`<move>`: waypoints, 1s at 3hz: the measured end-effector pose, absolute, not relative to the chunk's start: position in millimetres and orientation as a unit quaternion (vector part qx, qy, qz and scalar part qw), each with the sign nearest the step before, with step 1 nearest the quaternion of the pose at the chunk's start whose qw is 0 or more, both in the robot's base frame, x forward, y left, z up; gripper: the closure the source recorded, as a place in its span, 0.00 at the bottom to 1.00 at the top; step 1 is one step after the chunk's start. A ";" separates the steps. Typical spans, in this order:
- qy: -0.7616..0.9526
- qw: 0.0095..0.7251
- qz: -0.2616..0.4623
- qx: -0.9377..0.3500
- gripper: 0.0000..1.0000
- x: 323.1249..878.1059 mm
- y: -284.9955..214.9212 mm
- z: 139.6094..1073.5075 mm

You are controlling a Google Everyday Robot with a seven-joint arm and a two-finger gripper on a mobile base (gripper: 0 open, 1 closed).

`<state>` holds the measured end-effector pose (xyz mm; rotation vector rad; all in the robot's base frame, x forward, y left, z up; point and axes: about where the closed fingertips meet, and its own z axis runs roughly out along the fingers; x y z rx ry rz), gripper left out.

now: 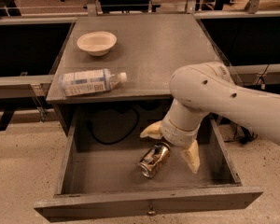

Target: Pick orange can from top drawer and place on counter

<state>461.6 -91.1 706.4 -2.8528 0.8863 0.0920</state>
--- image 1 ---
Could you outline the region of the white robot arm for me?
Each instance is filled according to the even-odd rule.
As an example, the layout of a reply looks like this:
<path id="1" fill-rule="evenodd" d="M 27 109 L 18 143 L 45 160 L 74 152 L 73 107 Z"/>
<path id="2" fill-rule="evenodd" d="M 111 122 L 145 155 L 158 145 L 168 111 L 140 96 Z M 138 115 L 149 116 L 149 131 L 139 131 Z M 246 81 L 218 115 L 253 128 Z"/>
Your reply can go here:
<path id="1" fill-rule="evenodd" d="M 183 66 L 169 82 L 173 102 L 165 117 L 147 126 L 142 138 L 165 139 L 180 147 L 193 173 L 200 167 L 197 142 L 204 117 L 215 113 L 280 146 L 280 95 L 234 84 L 218 62 Z"/>

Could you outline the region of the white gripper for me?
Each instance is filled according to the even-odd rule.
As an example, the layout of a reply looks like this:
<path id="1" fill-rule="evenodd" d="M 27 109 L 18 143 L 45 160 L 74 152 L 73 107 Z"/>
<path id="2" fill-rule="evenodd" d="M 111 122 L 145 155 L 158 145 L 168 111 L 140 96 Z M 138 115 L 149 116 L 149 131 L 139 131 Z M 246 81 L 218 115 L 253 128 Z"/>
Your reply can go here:
<path id="1" fill-rule="evenodd" d="M 176 147 L 184 148 L 181 153 L 190 170 L 197 174 L 200 168 L 199 146 L 195 141 L 202 120 L 208 115 L 192 107 L 182 105 L 176 99 L 162 121 L 147 126 L 141 138 L 161 140 L 162 137 Z"/>

